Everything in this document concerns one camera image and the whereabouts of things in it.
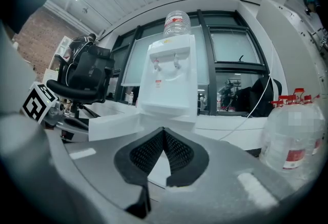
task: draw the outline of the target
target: dispenser tap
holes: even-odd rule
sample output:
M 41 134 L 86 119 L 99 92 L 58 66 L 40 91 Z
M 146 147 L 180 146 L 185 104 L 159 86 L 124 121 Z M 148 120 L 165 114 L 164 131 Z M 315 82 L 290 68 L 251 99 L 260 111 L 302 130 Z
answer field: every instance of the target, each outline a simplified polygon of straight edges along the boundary
M 176 69 L 180 69 L 181 68 L 181 65 L 179 64 L 179 59 L 178 59 L 178 56 L 176 54 L 174 54 L 174 66 Z
M 159 61 L 156 58 L 156 60 L 154 61 L 154 69 L 160 71 L 161 70 L 161 67 L 159 66 L 158 63 L 159 63 Z

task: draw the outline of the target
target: office chair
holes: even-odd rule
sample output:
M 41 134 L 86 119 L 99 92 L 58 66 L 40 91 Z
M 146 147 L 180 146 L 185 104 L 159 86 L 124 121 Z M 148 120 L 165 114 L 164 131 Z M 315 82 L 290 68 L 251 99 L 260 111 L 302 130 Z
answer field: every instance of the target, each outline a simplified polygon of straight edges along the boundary
M 55 55 L 55 58 L 60 61 L 58 79 L 57 81 L 48 80 L 47 87 L 56 95 L 72 102 L 71 112 L 74 113 L 74 117 L 64 119 L 69 129 L 72 127 L 83 130 L 89 129 L 89 120 L 79 118 L 79 109 L 86 110 L 92 117 L 99 117 L 86 108 L 84 104 L 90 105 L 106 101 L 107 88 L 115 62 L 110 59 L 110 56 L 110 50 L 93 45 L 88 49 L 88 52 L 81 55 L 74 68 L 68 69 L 67 62 L 60 55 Z M 70 73 L 66 84 L 66 72 L 68 71 Z

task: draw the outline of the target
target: black frame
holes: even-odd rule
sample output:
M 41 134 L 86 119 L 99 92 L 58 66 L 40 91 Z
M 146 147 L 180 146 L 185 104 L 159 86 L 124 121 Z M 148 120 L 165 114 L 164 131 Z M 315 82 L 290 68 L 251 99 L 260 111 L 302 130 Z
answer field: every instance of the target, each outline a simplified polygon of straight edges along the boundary
M 216 73 L 218 72 L 242 72 L 242 73 L 256 73 L 261 74 L 263 76 L 269 75 L 269 68 L 268 63 L 265 59 L 264 53 L 261 49 L 261 46 L 254 35 L 253 31 L 250 29 L 246 21 L 242 18 L 242 16 L 237 12 L 227 12 L 227 11 L 201 11 L 197 10 L 196 12 L 188 13 L 189 16 L 197 16 L 199 24 L 202 27 L 203 35 L 204 35 L 204 41 L 205 41 L 205 47 L 207 52 L 207 60 L 208 60 L 208 67 L 209 67 L 209 85 L 208 85 L 208 114 L 209 115 L 242 115 L 243 113 L 238 112 L 230 112 L 229 114 L 225 114 L 225 112 L 220 112 L 217 114 L 217 105 L 216 105 Z M 207 25 L 206 19 L 204 16 L 206 15 L 213 15 L 213 16 L 227 16 L 232 17 L 236 25 L 226 25 L 226 24 L 215 24 L 215 25 Z M 133 45 L 136 40 L 140 39 L 142 37 L 143 32 L 146 29 L 149 29 L 151 27 L 157 26 L 157 25 L 164 25 L 165 18 L 158 19 L 156 21 L 150 22 L 143 26 L 138 26 L 136 29 L 121 35 L 117 38 L 114 47 L 112 49 L 112 52 L 119 51 L 121 49 L 125 49 L 127 45 L 122 46 L 122 42 L 126 37 L 129 37 L 133 34 L 132 41 L 128 44 L 128 52 L 127 56 L 124 60 L 124 65 L 120 70 L 114 71 L 114 77 L 118 77 L 116 90 L 114 94 L 114 98 L 110 99 L 113 101 L 117 101 L 120 103 L 127 104 L 127 102 L 123 99 L 123 96 L 126 92 L 126 87 L 121 86 L 124 72 L 126 65 L 128 63 Z M 246 62 L 220 62 L 216 61 L 215 59 L 215 50 L 214 50 L 214 43 L 211 37 L 211 32 L 215 31 L 228 31 L 228 30 L 236 30 L 236 31 L 242 31 L 247 33 L 249 36 L 255 51 L 257 53 L 257 56 L 259 58 L 260 63 L 246 63 Z

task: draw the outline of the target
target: chair armrest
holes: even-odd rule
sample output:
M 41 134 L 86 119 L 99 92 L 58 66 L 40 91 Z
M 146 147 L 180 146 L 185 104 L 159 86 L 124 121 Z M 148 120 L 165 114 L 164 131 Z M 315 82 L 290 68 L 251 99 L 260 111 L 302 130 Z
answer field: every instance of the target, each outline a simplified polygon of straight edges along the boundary
M 113 69 L 109 68 L 109 67 L 105 67 L 105 74 L 106 74 L 106 79 L 104 82 L 104 93 L 102 95 L 102 101 L 100 101 L 100 103 L 104 103 L 106 101 L 107 90 L 108 90 L 108 86 L 109 86 L 109 81 L 113 74 Z
M 58 82 L 62 82 L 62 76 L 63 76 L 63 69 L 65 66 L 68 66 L 67 62 L 64 58 L 62 58 L 59 54 L 55 54 L 55 59 L 59 60 L 59 71 L 58 71 Z

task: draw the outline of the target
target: brick wall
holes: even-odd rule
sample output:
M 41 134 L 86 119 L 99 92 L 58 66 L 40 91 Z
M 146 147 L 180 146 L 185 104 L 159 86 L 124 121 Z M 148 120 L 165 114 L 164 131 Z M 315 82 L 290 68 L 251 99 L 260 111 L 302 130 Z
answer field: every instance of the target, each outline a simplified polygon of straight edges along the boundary
M 14 39 L 19 44 L 18 52 L 35 65 L 36 79 L 42 82 L 44 72 L 63 37 L 75 38 L 81 35 L 84 34 L 41 7 L 31 15 Z

